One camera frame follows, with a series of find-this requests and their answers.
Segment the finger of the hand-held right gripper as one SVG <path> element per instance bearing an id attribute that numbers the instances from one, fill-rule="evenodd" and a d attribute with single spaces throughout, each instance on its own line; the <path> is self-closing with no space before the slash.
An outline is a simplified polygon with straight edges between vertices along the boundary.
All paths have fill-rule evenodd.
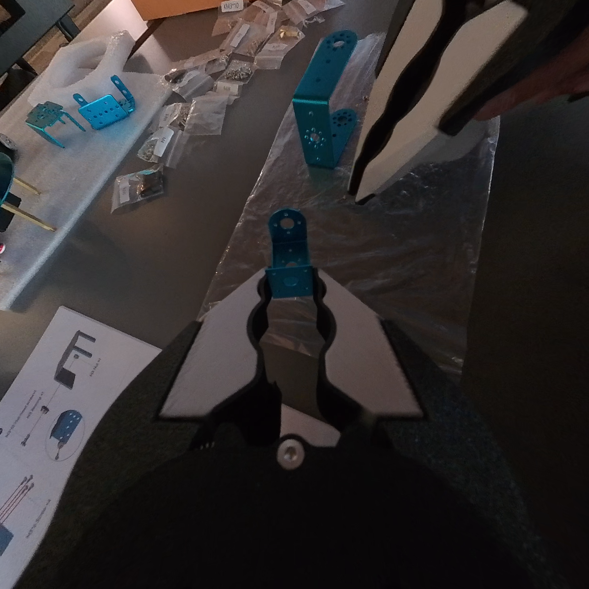
<path id="1" fill-rule="evenodd" d="M 411 62 L 400 84 L 409 82 L 418 66 L 428 75 L 386 146 L 367 167 L 368 179 L 356 195 L 358 204 L 391 186 L 416 166 L 435 161 L 452 143 L 441 130 L 444 115 L 466 93 L 483 70 L 524 22 L 528 11 L 516 2 L 499 2 L 466 19 L 465 2 L 443 2 L 442 19 L 420 55 Z"/>
<path id="2" fill-rule="evenodd" d="M 400 84 L 403 73 L 417 58 L 442 19 L 442 1 L 399 1 L 375 70 L 364 123 L 349 180 L 349 194 L 361 194 L 368 179 L 367 167 L 389 141 L 396 124 L 408 112 L 430 66 L 418 66 L 409 82 Z"/>

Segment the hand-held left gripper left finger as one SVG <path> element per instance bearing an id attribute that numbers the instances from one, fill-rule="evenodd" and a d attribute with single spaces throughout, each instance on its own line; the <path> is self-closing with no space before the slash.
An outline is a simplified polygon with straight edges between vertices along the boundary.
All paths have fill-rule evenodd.
<path id="1" fill-rule="evenodd" d="M 259 270 L 203 317 L 159 416 L 210 416 L 260 378 L 260 340 L 268 329 L 269 287 Z"/>

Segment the large blue U bracket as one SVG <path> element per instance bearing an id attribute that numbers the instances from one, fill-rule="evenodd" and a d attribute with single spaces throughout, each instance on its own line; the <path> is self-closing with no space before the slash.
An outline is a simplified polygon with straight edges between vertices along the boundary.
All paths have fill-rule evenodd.
<path id="1" fill-rule="evenodd" d="M 334 169 L 357 123 L 353 109 L 331 111 L 329 102 L 357 45 L 351 30 L 336 31 L 318 45 L 292 99 L 305 162 Z"/>

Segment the small blue U bracket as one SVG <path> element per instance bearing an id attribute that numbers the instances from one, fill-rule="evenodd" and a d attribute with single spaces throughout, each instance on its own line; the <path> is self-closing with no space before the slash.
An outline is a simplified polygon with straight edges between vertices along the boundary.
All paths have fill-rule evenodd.
<path id="1" fill-rule="evenodd" d="M 313 296 L 314 269 L 307 244 L 306 219 L 297 209 L 283 208 L 268 221 L 271 264 L 266 269 L 272 298 Z"/>

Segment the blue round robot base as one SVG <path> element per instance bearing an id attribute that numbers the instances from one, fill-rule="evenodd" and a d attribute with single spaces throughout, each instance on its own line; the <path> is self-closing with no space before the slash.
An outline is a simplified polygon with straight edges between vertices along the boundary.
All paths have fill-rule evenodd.
<path id="1" fill-rule="evenodd" d="M 10 188 L 15 178 L 15 162 L 17 159 L 17 146 L 1 133 L 1 232 L 6 232 L 10 226 L 14 213 L 5 209 L 2 205 L 9 204 L 13 209 L 18 209 L 21 199 L 10 193 Z"/>

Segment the dark grey desk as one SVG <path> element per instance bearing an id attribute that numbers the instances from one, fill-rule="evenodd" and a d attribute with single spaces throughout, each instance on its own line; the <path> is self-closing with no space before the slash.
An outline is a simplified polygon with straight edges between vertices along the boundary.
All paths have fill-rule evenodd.
<path id="1" fill-rule="evenodd" d="M 195 319 L 320 38 L 386 30 L 393 1 L 345 1 L 261 72 L 166 195 L 120 216 L 108 186 L 1 312 L 1 395 L 59 306 L 158 348 Z M 588 99 L 502 117 L 462 387 L 490 425 L 573 588 L 588 588 Z"/>

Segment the person's right hand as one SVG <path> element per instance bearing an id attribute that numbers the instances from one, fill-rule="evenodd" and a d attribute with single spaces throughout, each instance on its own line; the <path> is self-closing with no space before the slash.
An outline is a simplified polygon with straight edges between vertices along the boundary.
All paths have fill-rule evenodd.
<path id="1" fill-rule="evenodd" d="M 542 104 L 564 94 L 588 91 L 588 28 L 548 63 L 490 99 L 474 116 L 483 121 L 532 100 Z"/>

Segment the clear plastic bag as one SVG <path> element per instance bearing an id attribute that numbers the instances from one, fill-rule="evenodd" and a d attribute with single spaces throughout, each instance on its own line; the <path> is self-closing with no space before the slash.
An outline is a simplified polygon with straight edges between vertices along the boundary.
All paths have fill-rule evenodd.
<path id="1" fill-rule="evenodd" d="M 401 327 L 460 379 L 487 213 L 499 118 L 472 122 L 461 158 L 414 168 L 364 205 L 347 194 L 384 33 L 358 41 L 332 95 L 359 121 L 335 169 L 308 167 L 289 106 L 202 303 L 198 318 L 270 265 L 268 221 L 284 207 L 307 222 L 313 266 Z"/>

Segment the white instruction manual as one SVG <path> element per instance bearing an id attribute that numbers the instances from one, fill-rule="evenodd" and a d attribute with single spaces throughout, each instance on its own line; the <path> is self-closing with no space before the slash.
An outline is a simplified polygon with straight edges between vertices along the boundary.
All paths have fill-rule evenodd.
<path id="1" fill-rule="evenodd" d="M 1 588 L 32 560 L 100 420 L 159 353 L 58 309 L 1 401 Z"/>

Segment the pile of small screw bags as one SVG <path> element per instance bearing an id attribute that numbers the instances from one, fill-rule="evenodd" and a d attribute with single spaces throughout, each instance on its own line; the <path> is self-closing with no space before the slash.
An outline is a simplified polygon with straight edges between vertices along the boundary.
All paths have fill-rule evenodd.
<path id="1" fill-rule="evenodd" d="M 192 137 L 221 135 L 229 105 L 257 71 L 278 70 L 305 34 L 302 27 L 343 1 L 223 1 L 212 36 L 219 47 L 172 63 L 165 80 L 181 100 L 154 116 L 137 152 L 144 170 L 114 181 L 111 212 L 130 209 L 164 194 L 164 171 L 180 161 Z"/>

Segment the orange cardboard box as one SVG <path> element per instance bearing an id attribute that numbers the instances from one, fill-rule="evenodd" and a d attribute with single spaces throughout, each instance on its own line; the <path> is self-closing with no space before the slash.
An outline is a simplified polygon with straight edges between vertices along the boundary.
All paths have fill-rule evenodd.
<path id="1" fill-rule="evenodd" d="M 247 1 L 132 1 L 132 4 L 144 21 L 153 21 L 216 8 L 237 12 L 246 7 Z"/>

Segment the white foam sheet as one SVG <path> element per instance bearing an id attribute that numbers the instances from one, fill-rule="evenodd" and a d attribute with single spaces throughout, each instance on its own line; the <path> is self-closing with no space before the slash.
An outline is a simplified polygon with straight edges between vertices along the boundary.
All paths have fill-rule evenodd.
<path id="1" fill-rule="evenodd" d="M 136 99 L 136 110 L 122 122 L 94 130 L 84 121 L 80 131 L 68 121 L 50 132 L 65 145 L 52 145 L 26 126 L 32 105 L 30 84 L 1 115 L 1 132 L 18 147 L 16 175 L 40 190 L 41 195 L 17 190 L 24 210 L 56 227 L 48 232 L 15 217 L 1 243 L 1 309 L 8 310 L 26 285 L 60 246 L 88 206 L 142 136 L 156 112 L 171 94 L 163 76 L 125 72 L 122 80 Z"/>

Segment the blue perforated bracket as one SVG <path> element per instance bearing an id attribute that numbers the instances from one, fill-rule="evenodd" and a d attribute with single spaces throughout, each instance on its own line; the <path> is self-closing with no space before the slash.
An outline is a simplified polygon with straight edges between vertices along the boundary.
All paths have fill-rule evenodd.
<path id="1" fill-rule="evenodd" d="M 122 99 L 116 99 L 112 94 L 107 94 L 92 102 L 86 101 L 79 93 L 72 97 L 78 104 L 78 113 L 90 123 L 92 129 L 104 129 L 116 122 L 127 118 L 136 110 L 136 102 L 119 76 L 111 76 L 111 82 L 122 95 Z"/>

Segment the blue flat bracket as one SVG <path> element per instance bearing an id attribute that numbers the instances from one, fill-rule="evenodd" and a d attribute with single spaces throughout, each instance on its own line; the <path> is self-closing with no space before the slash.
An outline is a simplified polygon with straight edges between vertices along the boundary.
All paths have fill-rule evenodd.
<path id="1" fill-rule="evenodd" d="M 66 112 L 61 105 L 51 101 L 46 101 L 45 103 L 37 104 L 33 107 L 33 109 L 27 114 L 25 123 L 30 129 L 35 131 L 49 143 L 65 148 L 61 142 L 48 133 L 48 128 L 54 126 L 57 122 L 65 124 L 64 117 L 67 117 L 81 131 L 85 132 L 85 128 Z"/>

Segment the wooden table with dark frame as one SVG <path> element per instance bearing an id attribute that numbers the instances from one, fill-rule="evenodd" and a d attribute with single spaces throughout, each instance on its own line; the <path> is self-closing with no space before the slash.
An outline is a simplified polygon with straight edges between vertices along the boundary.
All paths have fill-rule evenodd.
<path id="1" fill-rule="evenodd" d="M 53 28 L 67 42 L 80 30 L 70 16 L 72 1 L 1 1 L 1 76 L 14 65 L 36 75 L 25 54 Z"/>

